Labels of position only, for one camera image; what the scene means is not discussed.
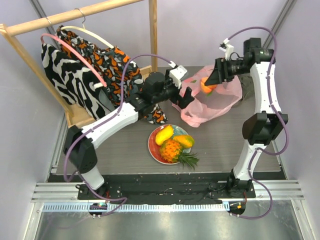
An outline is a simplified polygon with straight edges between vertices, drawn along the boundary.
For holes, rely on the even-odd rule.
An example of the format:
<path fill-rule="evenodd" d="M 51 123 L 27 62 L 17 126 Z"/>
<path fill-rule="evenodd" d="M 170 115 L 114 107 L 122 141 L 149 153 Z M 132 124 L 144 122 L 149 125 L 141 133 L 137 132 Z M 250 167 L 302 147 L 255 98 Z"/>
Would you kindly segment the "fake peach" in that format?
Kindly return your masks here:
<path fill-rule="evenodd" d="M 210 95 L 212 94 L 212 92 L 217 88 L 217 84 L 213 84 L 213 85 L 205 85 L 205 83 L 207 82 L 208 77 L 202 77 L 200 80 L 200 88 L 201 91 L 206 94 L 206 95 Z"/>

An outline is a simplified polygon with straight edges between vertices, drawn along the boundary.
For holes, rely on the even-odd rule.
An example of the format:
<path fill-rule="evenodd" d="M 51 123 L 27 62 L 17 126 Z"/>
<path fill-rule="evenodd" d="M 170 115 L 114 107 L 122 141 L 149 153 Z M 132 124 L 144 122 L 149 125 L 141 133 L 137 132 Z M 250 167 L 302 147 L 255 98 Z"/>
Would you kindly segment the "fake orange mango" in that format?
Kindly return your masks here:
<path fill-rule="evenodd" d="M 180 143 L 185 149 L 191 148 L 195 144 L 195 140 L 187 134 L 175 135 L 172 139 Z"/>

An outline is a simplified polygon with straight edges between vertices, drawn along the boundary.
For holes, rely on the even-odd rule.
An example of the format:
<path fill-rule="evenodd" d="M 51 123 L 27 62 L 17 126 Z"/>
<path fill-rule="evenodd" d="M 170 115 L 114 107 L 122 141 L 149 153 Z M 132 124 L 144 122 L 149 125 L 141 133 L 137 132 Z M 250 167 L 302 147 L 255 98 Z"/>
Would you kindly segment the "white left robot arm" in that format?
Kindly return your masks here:
<path fill-rule="evenodd" d="M 170 100 L 181 109 L 186 108 L 194 100 L 189 87 L 180 95 L 187 74 L 183 66 L 167 69 L 165 74 L 152 72 L 142 90 L 127 97 L 116 110 L 81 128 L 74 125 L 68 129 L 63 152 L 88 184 L 93 198 L 100 200 L 107 192 L 97 167 L 96 149 L 110 136 L 145 117 L 155 104 Z"/>

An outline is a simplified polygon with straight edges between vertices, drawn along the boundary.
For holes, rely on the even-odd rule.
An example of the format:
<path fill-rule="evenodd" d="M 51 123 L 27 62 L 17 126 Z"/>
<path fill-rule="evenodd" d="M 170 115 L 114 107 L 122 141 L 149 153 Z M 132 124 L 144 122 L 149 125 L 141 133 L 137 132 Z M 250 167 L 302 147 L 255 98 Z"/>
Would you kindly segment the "pink plastic bag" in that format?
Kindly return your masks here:
<path fill-rule="evenodd" d="M 202 123 L 226 114 L 242 98 L 241 82 L 237 76 L 230 82 L 217 85 L 211 92 L 203 92 L 201 80 L 209 77 L 213 69 L 213 65 L 204 66 L 182 82 L 180 94 L 183 96 L 186 88 L 189 87 L 194 97 L 186 108 L 181 109 L 176 104 L 172 104 L 180 112 L 181 119 L 191 127 L 197 128 Z"/>

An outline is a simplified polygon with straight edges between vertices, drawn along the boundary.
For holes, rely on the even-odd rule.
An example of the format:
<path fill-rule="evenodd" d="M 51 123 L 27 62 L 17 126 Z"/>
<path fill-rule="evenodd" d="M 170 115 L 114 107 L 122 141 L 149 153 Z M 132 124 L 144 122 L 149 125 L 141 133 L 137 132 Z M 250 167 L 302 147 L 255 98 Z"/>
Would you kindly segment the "olive green cloth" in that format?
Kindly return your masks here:
<path fill-rule="evenodd" d="M 248 100 L 255 95 L 253 78 L 249 74 L 238 75 L 240 85 L 242 88 L 242 97 L 234 105 L 234 107 L 239 106 L 242 102 Z"/>

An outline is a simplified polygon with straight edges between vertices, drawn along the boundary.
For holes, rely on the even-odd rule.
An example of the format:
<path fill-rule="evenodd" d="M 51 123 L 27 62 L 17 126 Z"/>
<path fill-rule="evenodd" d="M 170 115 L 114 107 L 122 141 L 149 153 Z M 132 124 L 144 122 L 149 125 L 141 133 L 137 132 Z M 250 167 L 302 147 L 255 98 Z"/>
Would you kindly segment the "fake yellow mango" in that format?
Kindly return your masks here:
<path fill-rule="evenodd" d="M 174 129 L 172 125 L 167 125 L 162 128 L 155 136 L 155 143 L 161 146 L 164 141 L 170 139 L 174 134 Z"/>

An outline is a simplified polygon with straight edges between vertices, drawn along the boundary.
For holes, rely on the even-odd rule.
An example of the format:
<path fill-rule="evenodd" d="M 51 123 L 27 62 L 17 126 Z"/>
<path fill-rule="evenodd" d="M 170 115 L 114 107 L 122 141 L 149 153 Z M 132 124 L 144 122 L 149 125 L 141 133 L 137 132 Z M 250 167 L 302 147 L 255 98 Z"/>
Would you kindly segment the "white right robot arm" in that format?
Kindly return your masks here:
<path fill-rule="evenodd" d="M 225 56 L 215 60 L 214 69 L 205 86 L 231 82 L 236 75 L 250 74 L 253 80 L 255 110 L 242 125 L 244 146 L 239 160 L 226 180 L 224 190 L 233 198 L 252 188 L 254 168 L 265 152 L 288 123 L 278 103 L 275 86 L 276 51 L 263 48 L 260 38 L 250 38 L 243 43 L 243 56 L 232 59 L 234 47 L 226 38 L 220 49 Z"/>

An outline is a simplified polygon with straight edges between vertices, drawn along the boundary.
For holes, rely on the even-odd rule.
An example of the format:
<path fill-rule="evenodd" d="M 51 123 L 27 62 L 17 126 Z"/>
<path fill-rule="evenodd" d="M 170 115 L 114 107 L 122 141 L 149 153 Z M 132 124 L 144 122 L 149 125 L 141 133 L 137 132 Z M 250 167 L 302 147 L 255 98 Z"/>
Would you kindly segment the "fake pineapple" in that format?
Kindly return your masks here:
<path fill-rule="evenodd" d="M 188 165 L 193 170 L 199 162 L 196 153 L 184 152 L 183 146 L 173 139 L 165 140 L 159 148 L 159 153 L 165 161 L 180 163 L 183 167 Z"/>

